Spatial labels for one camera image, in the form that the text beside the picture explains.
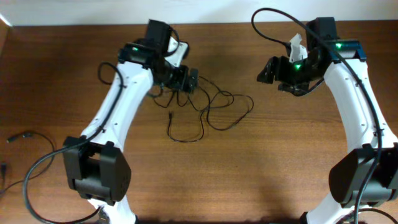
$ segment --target white wall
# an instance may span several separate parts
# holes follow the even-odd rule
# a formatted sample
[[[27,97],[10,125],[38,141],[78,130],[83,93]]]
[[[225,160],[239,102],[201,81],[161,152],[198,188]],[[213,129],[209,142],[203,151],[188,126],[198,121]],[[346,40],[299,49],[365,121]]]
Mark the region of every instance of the white wall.
[[[260,7],[281,9],[302,21],[398,19],[398,0],[0,0],[14,26],[249,22]],[[287,21],[273,12],[258,21]]]

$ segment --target brown wooden surface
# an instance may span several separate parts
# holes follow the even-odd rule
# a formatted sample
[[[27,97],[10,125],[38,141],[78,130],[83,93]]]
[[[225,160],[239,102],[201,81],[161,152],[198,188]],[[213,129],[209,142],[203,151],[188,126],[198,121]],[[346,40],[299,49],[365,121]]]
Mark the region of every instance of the brown wooden surface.
[[[0,55],[2,52],[2,48],[4,47],[4,43],[6,42],[8,26],[0,19]]]
[[[383,114],[398,133],[398,21],[338,22],[342,38],[359,38]],[[298,218],[328,193],[329,170],[346,154],[341,119],[328,88],[295,98],[277,85],[256,82],[269,57],[285,54],[259,37],[250,24],[175,25],[191,51],[183,64],[233,93],[251,95],[255,107],[229,131],[206,126],[193,144],[168,139],[168,112],[146,98],[127,135],[125,155],[132,169],[127,196],[140,218],[198,222],[243,222]],[[290,22],[260,24],[272,37],[289,40],[305,33]],[[0,60],[0,159],[11,167],[7,183],[22,178],[41,155],[42,139],[6,144],[25,129],[49,134],[61,146],[79,136],[94,117],[108,87],[96,78],[100,61],[116,62],[124,43],[143,37],[145,26],[15,27]],[[214,111],[225,126],[246,108],[239,101]],[[173,135],[194,136],[198,113],[171,107]],[[30,182],[30,198],[46,218],[67,221],[93,208],[68,189],[62,157],[43,177]],[[396,202],[383,210],[398,217]],[[363,215],[369,223],[387,223]],[[24,207],[21,186],[0,198],[0,223],[34,223]]]

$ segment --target robotic arm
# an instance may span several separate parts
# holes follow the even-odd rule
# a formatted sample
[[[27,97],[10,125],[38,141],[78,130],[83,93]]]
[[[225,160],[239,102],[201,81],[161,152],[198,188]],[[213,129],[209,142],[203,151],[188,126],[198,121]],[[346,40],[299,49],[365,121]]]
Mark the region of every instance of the robotic arm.
[[[174,32],[177,40],[171,37]],[[96,132],[104,121],[120,88],[123,91],[108,122],[89,144],[63,153],[68,184],[94,207],[103,207],[100,217],[105,223],[135,223],[126,192],[131,170],[123,156],[124,142],[134,115],[153,85],[191,92],[197,86],[198,71],[181,65],[188,54],[188,43],[181,42],[169,25],[149,21],[146,37],[128,43],[119,52],[121,77],[115,75],[95,118],[80,138],[67,137],[64,146],[72,146]]]
[[[357,40],[341,40],[337,36],[335,20],[332,17],[317,18],[309,22],[307,27],[342,55],[363,81],[381,124],[382,156],[364,190],[359,206],[377,207],[394,200],[398,196],[398,139],[388,127],[374,97],[361,44]],[[278,89],[295,96],[311,92],[324,80],[335,97],[345,127],[348,155],[330,171],[330,193],[316,209],[304,213],[300,223],[338,223],[354,210],[361,183],[375,160],[375,122],[364,93],[336,55],[307,32],[307,57],[307,51],[302,50],[304,47],[299,44],[300,40],[294,39],[290,41],[290,58],[270,58],[257,80],[268,84],[274,80],[280,81],[282,83]],[[309,88],[309,83],[315,80],[320,81]]]

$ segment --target tabletop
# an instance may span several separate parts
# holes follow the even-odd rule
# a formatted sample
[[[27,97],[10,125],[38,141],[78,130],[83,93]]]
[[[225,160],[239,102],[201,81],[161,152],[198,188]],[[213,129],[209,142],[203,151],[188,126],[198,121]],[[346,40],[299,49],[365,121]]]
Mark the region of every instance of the tabletop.
[[[163,109],[149,97],[140,105],[127,135],[124,155],[132,177],[127,192],[132,211],[143,220],[258,222],[297,219],[329,192],[328,174],[347,152],[343,124],[326,85],[304,97],[256,81],[270,57],[283,46],[259,37],[250,24],[175,24],[190,44],[184,65],[231,93],[250,95],[254,109],[237,126],[216,131],[205,123],[195,143],[171,141],[172,134],[194,138],[199,113],[172,102]],[[305,32],[292,22],[258,24],[266,34],[288,41]],[[344,39],[359,39],[369,78],[383,115],[398,133],[398,21],[337,22]],[[109,86],[96,77],[100,62],[117,62],[126,42],[144,36],[146,26],[13,27],[0,57],[0,160],[9,164],[6,184],[17,181],[51,148],[41,138],[6,143],[10,135],[33,129],[62,146],[78,137],[94,118]],[[113,72],[104,71],[105,78]],[[211,86],[206,86],[214,94]],[[195,93],[198,104],[203,95]],[[167,96],[160,99],[167,101]],[[216,103],[222,104],[220,98]],[[247,102],[211,112],[210,121],[227,126],[247,110]],[[35,223],[24,206],[21,185],[0,198],[1,223]],[[34,208],[45,218],[75,220],[94,208],[70,190],[62,156],[42,177],[29,182]],[[381,206],[398,217],[396,202]],[[387,223],[377,214],[368,223]]]

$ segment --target wooden table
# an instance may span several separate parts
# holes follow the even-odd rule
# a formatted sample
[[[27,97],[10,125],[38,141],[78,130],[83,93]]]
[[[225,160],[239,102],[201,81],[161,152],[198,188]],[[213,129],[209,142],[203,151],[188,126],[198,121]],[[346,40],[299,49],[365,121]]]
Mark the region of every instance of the wooden table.
[[[338,22],[341,38],[358,38],[368,56],[373,90],[389,126],[398,134],[398,21]],[[296,98],[277,85],[256,81],[268,58],[285,54],[259,37],[250,24],[174,25],[191,51],[183,64],[233,93],[251,95],[252,113],[229,131],[206,125],[193,144],[168,139],[168,112],[150,98],[141,104],[127,135],[125,156],[132,169],[127,193],[141,219],[243,222],[298,218],[328,193],[330,169],[346,154],[346,138],[332,94],[322,85]],[[259,24],[263,32],[290,40],[300,27],[291,22]],[[96,78],[103,60],[117,62],[124,43],[144,36],[145,26],[14,27],[0,59],[0,159],[10,165],[7,183],[19,180],[49,145],[39,138],[6,144],[25,129],[48,134],[58,147],[79,136],[108,92]],[[112,77],[107,70],[105,77]],[[211,121],[226,126],[244,110],[214,111]],[[175,102],[173,135],[200,130],[198,113]],[[93,208],[68,188],[62,156],[30,182],[33,206],[46,218],[67,221]],[[21,186],[0,198],[1,223],[34,223]],[[398,217],[396,202],[383,210]],[[369,223],[387,223],[376,214]]]

